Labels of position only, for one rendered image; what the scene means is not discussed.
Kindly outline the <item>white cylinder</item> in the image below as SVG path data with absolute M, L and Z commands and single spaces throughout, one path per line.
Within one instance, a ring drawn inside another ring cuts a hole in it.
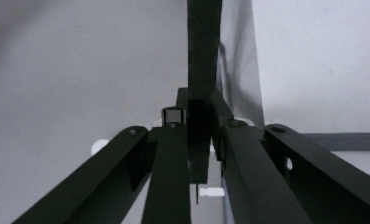
M 97 141 L 93 147 L 92 147 L 92 155 L 98 151 L 100 148 L 102 148 L 105 144 L 107 144 L 109 141 L 108 140 L 99 140 Z

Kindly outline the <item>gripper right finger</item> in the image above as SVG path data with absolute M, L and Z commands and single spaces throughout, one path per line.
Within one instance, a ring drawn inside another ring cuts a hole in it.
M 217 87 L 211 138 L 234 224 L 370 224 L 369 174 L 290 127 L 234 117 Z

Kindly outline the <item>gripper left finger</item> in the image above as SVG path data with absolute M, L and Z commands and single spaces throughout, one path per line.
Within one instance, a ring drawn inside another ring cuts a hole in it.
M 188 87 L 161 118 L 122 130 L 11 224 L 122 224 L 150 176 L 140 224 L 192 224 Z

